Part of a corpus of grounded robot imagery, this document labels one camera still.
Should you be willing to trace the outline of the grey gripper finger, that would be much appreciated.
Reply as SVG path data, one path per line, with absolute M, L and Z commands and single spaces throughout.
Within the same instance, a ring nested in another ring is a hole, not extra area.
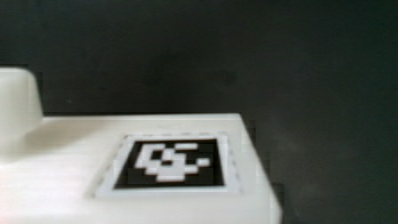
M 37 81 L 29 70 L 0 68 L 0 160 L 23 151 L 25 138 L 43 121 Z

